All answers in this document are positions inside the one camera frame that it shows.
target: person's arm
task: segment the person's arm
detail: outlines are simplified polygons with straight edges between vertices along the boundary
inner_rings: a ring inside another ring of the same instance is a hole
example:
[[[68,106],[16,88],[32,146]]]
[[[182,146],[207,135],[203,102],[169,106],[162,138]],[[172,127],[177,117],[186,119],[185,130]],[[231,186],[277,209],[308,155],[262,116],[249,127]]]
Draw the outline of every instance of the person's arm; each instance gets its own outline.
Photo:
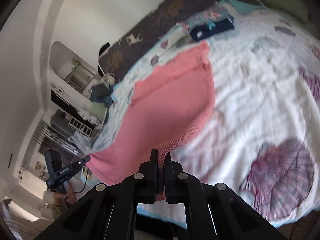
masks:
[[[53,194],[54,205],[52,206],[52,216],[54,219],[60,217],[67,210],[63,207],[61,200],[65,199],[67,203],[74,204],[77,202],[77,197],[74,188],[71,183],[68,183],[68,191],[64,195],[60,192],[55,192]]]

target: black cable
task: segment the black cable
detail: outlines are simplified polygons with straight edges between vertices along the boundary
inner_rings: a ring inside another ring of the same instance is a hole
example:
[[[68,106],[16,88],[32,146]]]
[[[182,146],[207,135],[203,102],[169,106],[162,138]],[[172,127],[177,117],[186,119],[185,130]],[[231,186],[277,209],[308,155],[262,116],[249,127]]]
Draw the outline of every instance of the black cable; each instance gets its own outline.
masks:
[[[87,184],[88,171],[89,171],[89,169],[87,169],[87,176],[85,176],[85,182],[84,182],[84,186],[83,186],[83,189],[82,189],[81,191],[79,191],[79,192],[75,192],[75,193],[79,194],[79,193],[81,193],[81,192],[82,192],[82,191],[84,190],[84,188],[85,188],[85,185]]]

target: folded navy garment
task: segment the folded navy garment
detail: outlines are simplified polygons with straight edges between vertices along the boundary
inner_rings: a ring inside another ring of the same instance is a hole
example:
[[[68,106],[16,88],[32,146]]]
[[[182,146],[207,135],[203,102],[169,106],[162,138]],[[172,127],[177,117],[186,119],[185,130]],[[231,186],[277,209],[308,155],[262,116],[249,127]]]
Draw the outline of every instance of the folded navy garment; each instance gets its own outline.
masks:
[[[194,41],[201,41],[217,33],[222,33],[234,28],[235,26],[233,25],[233,17],[230,17],[220,22],[197,26],[190,32],[190,36]]]

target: pink garment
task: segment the pink garment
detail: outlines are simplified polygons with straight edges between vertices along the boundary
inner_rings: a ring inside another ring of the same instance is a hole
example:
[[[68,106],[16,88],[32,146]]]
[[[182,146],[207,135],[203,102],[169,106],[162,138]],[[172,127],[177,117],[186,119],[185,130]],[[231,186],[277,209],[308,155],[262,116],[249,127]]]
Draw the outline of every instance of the pink garment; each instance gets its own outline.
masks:
[[[131,104],[110,147],[91,154],[90,170],[107,185],[138,172],[159,150],[163,176],[165,155],[198,135],[214,108],[212,68],[206,42],[156,66],[146,80],[135,84]]]

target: patterned folded fabric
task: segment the patterned folded fabric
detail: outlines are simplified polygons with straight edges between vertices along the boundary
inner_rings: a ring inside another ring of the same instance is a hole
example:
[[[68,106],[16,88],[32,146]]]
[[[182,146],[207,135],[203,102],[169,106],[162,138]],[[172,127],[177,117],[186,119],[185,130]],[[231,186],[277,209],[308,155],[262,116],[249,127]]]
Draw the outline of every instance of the patterned folded fabric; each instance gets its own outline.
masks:
[[[205,25],[209,22],[220,22],[230,17],[228,10],[223,6],[210,7],[205,11],[196,13],[187,20],[178,23],[185,33],[189,33],[193,28],[199,25]]]

